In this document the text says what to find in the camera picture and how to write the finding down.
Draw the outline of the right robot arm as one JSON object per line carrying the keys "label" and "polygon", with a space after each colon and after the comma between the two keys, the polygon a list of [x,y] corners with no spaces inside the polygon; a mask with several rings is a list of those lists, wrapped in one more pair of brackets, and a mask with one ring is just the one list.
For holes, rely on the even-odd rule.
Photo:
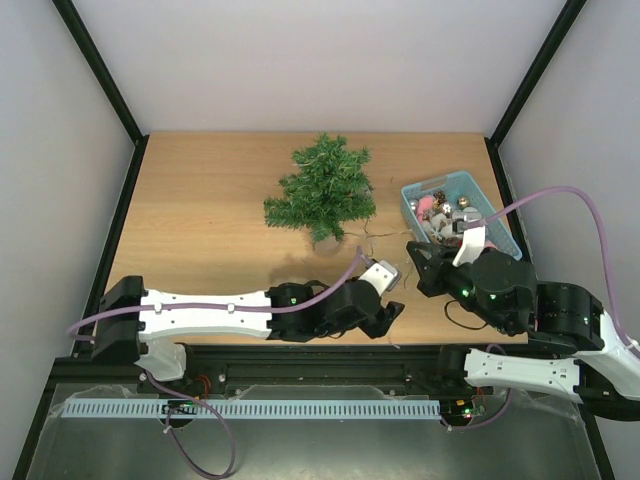
{"label": "right robot arm", "polygon": [[611,315],[585,288],[538,280],[532,264],[485,249],[455,265],[453,248],[410,241],[407,253],[427,297],[449,295],[507,336],[524,334],[530,357],[487,349],[442,347],[436,379],[445,390],[503,387],[555,395],[594,416],[639,418],[639,360],[620,339]]}

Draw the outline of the light blue plastic basket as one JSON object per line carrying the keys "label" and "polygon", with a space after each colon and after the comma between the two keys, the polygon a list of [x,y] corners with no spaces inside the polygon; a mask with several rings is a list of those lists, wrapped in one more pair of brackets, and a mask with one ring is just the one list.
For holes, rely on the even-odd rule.
{"label": "light blue plastic basket", "polygon": [[[432,195],[436,203],[428,218],[419,221],[415,215],[417,201]],[[401,189],[401,212],[415,238],[421,242],[433,242],[446,246],[460,246],[462,234],[452,230],[452,214],[462,211],[457,204],[460,196],[469,198],[471,205],[477,209],[482,218],[493,215],[496,210],[475,181],[466,171],[450,173],[438,178],[405,186]]]}

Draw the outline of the small green christmas tree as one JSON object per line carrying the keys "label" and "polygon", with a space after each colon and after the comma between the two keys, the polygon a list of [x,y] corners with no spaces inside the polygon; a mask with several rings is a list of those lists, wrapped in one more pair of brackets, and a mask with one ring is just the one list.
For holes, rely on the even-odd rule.
{"label": "small green christmas tree", "polygon": [[313,144],[295,150],[292,161],[298,171],[279,179],[281,195],[263,201],[267,226],[306,230],[316,245],[329,239],[342,242],[346,223],[376,215],[365,171],[371,161],[368,148],[350,149],[346,137],[322,132]]}

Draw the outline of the pink fluffy ornament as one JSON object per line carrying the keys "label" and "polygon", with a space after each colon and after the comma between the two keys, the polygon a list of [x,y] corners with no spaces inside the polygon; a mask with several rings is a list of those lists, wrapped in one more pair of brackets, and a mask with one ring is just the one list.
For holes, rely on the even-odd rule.
{"label": "pink fluffy ornament", "polygon": [[435,203],[436,203],[436,199],[432,195],[427,195],[420,198],[417,201],[417,205],[415,208],[416,218],[419,221],[422,221],[425,218],[428,218],[431,215],[431,212],[434,208]]}

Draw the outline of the clear string lights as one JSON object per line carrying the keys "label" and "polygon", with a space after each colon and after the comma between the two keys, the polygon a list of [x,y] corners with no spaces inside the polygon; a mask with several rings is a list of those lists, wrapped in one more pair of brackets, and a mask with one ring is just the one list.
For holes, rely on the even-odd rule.
{"label": "clear string lights", "polygon": [[347,224],[348,245],[361,245],[364,252],[376,260],[385,260],[401,274],[401,279],[391,292],[383,296],[382,304],[395,301],[405,305],[404,311],[393,322],[388,332],[381,338],[369,339],[360,332],[348,334],[348,342],[358,338],[376,346],[391,346],[397,350],[409,345],[425,344],[424,332],[420,329],[421,317],[413,304],[418,300],[418,292],[412,281],[416,279],[413,263],[405,250],[406,243],[414,236],[401,213],[401,195],[392,188],[383,192],[374,191],[377,214],[370,220]]}

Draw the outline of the black aluminium frame rail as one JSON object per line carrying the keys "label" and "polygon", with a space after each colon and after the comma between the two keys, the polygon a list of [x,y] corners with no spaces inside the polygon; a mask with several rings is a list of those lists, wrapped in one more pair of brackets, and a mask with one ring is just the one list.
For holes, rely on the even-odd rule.
{"label": "black aluminium frame rail", "polygon": [[[183,345],[186,352],[186,373],[183,379],[169,382],[169,388],[199,395],[206,380],[211,382],[209,393],[229,397],[236,390],[254,385],[303,386],[374,386],[398,395],[431,397],[456,396],[471,388],[463,384],[468,369],[463,368],[465,355],[472,348],[481,351],[480,367],[488,367],[487,355],[505,355],[497,347],[485,352],[485,345],[427,345],[402,346],[304,346],[276,345]],[[59,384],[143,384],[144,392],[153,392],[147,381],[139,380],[141,367],[117,361],[116,364],[94,362],[88,347],[79,356],[54,361],[45,390],[53,391]],[[560,381],[580,385],[586,377],[578,360],[560,359],[559,355],[534,351],[529,345],[507,345],[506,355],[516,360],[541,360],[542,387],[560,386]],[[536,391],[532,386],[516,386]]]}

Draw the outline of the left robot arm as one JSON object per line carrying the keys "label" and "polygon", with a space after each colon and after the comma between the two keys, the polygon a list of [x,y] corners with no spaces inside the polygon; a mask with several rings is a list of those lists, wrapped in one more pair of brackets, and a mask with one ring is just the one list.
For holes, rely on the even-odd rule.
{"label": "left robot arm", "polygon": [[371,271],[338,288],[309,281],[241,295],[192,296],[147,289],[142,277],[127,276],[100,300],[91,358],[103,365],[134,364],[167,382],[185,376],[188,354],[180,340],[186,336],[306,343],[359,329],[381,338],[405,309],[382,302],[388,288],[387,275]]}

